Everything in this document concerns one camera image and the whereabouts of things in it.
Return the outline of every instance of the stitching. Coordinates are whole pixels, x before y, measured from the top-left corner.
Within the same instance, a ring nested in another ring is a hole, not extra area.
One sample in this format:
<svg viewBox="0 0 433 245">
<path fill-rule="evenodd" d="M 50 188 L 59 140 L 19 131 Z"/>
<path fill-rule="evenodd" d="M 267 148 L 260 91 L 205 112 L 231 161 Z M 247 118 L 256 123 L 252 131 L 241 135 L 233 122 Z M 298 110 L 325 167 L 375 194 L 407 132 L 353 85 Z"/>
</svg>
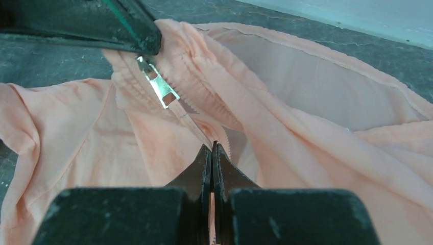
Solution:
<svg viewBox="0 0 433 245">
<path fill-rule="evenodd" d="M 80 153 L 80 151 L 81 151 L 81 149 L 82 149 L 82 147 L 83 147 L 83 145 L 84 145 L 84 142 L 86 141 L 86 139 L 87 139 L 87 137 L 88 137 L 88 135 L 89 135 L 89 131 L 90 131 L 90 129 L 93 128 L 93 126 L 94 126 L 94 125 L 99 121 L 99 119 L 101 118 L 102 112 L 104 112 L 105 107 L 107 106 L 108 97 L 109 97 L 109 95 L 110 95 L 110 93 L 111 93 L 111 90 L 112 90 L 113 86 L 114 86 L 114 85 L 111 83 L 110 88 L 108 89 L 107 95 L 106 95 L 106 97 L 104 98 L 104 105 L 103 105 L 102 109 L 100 110 L 99 115 L 97 116 L 96 120 L 92 123 L 91 127 L 87 130 L 87 134 L 86 134 L 86 136 L 84 137 L 83 141 L 81 142 L 80 147 L 78 148 L 78 150 L 77 150 L 77 152 L 74 154 L 74 156 L 71 158 L 70 162 L 68 163 L 67 167 L 65 168 L 65 170 L 63 171 L 63 173 L 61 174 L 61 176 L 58 178 L 58 180 L 57 180 L 54 184 L 51 185 L 51 187 L 50 187 L 48 190 L 46 190 L 45 192 L 43 192 L 42 194 L 40 194 L 38 197 L 36 197 L 34 200 L 32 200 L 32 201 L 30 202 L 30 204 L 27 206 L 27 210 L 29 210 L 29 209 L 32 207 L 32 205 L 33 205 L 33 204 L 34 204 L 34 203 L 35 203 L 39 198 L 41 198 L 42 196 L 44 196 L 45 194 L 47 194 L 48 192 L 50 192 L 50 191 L 51 191 L 51 190 L 52 190 L 52 189 L 57 185 L 57 183 L 59 183 L 59 181 L 63 178 L 63 176 L 65 175 L 65 173 L 67 172 L 67 170 L 70 168 L 70 165 L 71 165 L 72 162 L 76 159 L 76 157 L 78 156 L 78 153 Z M 26 220 L 30 217 L 30 215 L 31 215 L 31 213 L 27 211 L 27 215 L 26 215 L 24 218 L 20 219 L 16 225 L 14 225 L 14 226 L 1 226 L 1 225 L 0 225 L 0 228 L 6 228 L 6 229 L 13 229 L 13 228 L 16 228 L 16 227 L 20 226 L 22 223 L 24 223 L 24 221 L 26 221 Z"/>
<path fill-rule="evenodd" d="M 201 28 L 201 27 L 195 27 L 195 28 L 197 28 L 197 29 L 199 29 L 199 30 L 202 30 L 202 31 L 208 31 L 208 30 L 210 30 L 210 29 L 204 29 L 204 28 Z M 360 75 L 362 75 L 362 76 L 364 76 L 364 77 L 367 77 L 367 78 L 369 78 L 369 79 L 371 79 L 373 82 L 376 82 L 376 83 L 378 83 L 378 84 L 380 84 L 380 85 L 383 85 L 383 86 L 388 86 L 388 87 L 392 87 L 392 88 L 396 88 L 396 89 L 398 89 L 402 94 L 403 94 L 403 96 L 404 96 L 404 98 L 406 99 L 406 101 L 416 110 L 416 111 L 418 111 L 421 115 L 423 115 L 424 117 L 426 117 L 426 118 L 428 118 L 428 119 L 432 119 L 432 116 L 431 115 L 429 115 L 428 113 L 426 113 L 424 110 L 422 110 L 421 108 L 419 108 L 410 98 L 409 98 L 409 96 L 408 96 L 408 94 L 407 94 L 407 92 L 406 91 L 404 91 L 402 88 L 401 88 L 401 86 L 399 85 L 399 84 L 388 84 L 388 83 L 386 83 L 386 82 L 383 82 L 383 81 L 380 81 L 377 77 L 372 77 L 372 76 L 370 76 L 369 74 L 366 74 L 366 73 L 364 73 L 364 72 L 362 72 L 362 71 L 360 71 L 360 70 L 358 70 L 358 69 L 356 69 L 355 67 L 352 67 L 352 66 L 349 66 L 349 65 L 346 65 L 346 64 L 343 64 L 343 63 L 340 63 L 340 62 L 338 62 L 338 61 L 336 61 L 336 60 L 334 60 L 334 59 L 330 59 L 330 58 L 328 58 L 328 57 L 324 57 L 324 56 L 322 56 L 322 55 L 319 55 L 319 54 L 316 54 L 316 53 L 313 53 L 313 52 L 310 52 L 310 51 L 307 51 L 307 50 L 305 50 L 304 48 L 299 48 L 299 47 L 295 47 L 295 46 L 292 46 L 292 45 L 289 45 L 289 44 L 287 44 L 287 43 L 282 43 L 282 42 L 279 42 L 278 40 L 275 40 L 274 38 L 272 38 L 272 37 L 263 37 L 263 36 L 261 36 L 261 35 L 259 35 L 259 34 L 257 34 L 257 33 L 255 33 L 255 32 L 253 32 L 253 31 L 251 31 L 251 30 L 249 30 L 249 31 L 244 31 L 244 30 L 240 30 L 240 28 L 238 29 L 238 28 L 234 28 L 234 27 L 232 27 L 232 28 L 226 28 L 226 27 L 220 27 L 220 28 L 222 28 L 222 29 L 225 29 L 225 30 L 237 30 L 237 31 L 239 31 L 239 32 L 241 32 L 242 34 L 244 34 L 244 35 L 249 35 L 249 36 L 252 36 L 252 35 L 254 35 L 254 36 L 258 36 L 258 37 L 261 37 L 261 38 L 264 38 L 264 39 L 266 39 L 266 40 L 268 40 L 268 41 L 270 41 L 270 42 L 273 42 L 273 43 L 276 43 L 276 44 L 279 44 L 279 45 L 283 45 L 283 46 L 286 46 L 286 47 L 290 47 L 290 48 L 293 48 L 293 49 L 296 49 L 296 50 L 299 50 L 299 51 L 302 51 L 302 52 L 304 52 L 304 53 L 307 53 L 307 54 L 309 54 L 309 55 L 313 55 L 313 56 L 316 56 L 316 57 L 318 57 L 318 58 L 321 58 L 321 59 L 323 59 L 323 60 L 327 60 L 327 61 L 330 61 L 330 62 L 332 62 L 332 63 L 334 63 L 334 64 L 336 64 L 336 65 L 338 65 L 338 66 L 341 66 L 341 67 L 343 67 L 343 68 L 346 68 L 346 69 L 349 69 L 349 70 L 351 70 L 351 71 L 354 71 L 354 72 L 356 72 L 356 73 L 358 73 L 358 74 L 360 74 Z M 270 31 L 270 32 L 272 32 L 273 30 L 270 30 L 270 29 L 266 29 L 266 28 L 262 28 L 262 29 L 264 29 L 264 30 L 267 30 L 267 31 Z M 310 42 L 310 43 L 314 43 L 314 45 L 320 45 L 320 44 L 318 44 L 318 43 L 316 43 L 316 42 L 313 42 L 313 41 L 309 41 L 309 40 L 307 40 L 307 39 L 303 39 L 303 40 L 306 40 L 306 41 L 308 41 L 308 42 Z M 342 54 L 342 55 L 345 55 L 346 57 L 349 57 L 349 58 L 351 58 L 351 59 L 355 59 L 354 57 L 351 57 L 351 56 L 348 56 L 348 55 L 346 55 L 346 54 L 344 54 L 344 53 L 341 53 L 341 52 L 338 52 L 338 54 Z M 389 74 L 386 74 L 387 76 L 389 76 L 389 77 L 391 77 L 392 79 L 395 79 L 395 80 L 397 80 L 398 82 L 400 82 L 398 79 L 396 79 L 395 77 L 393 77 L 393 76 L 391 76 L 391 75 L 389 75 Z"/>
</svg>

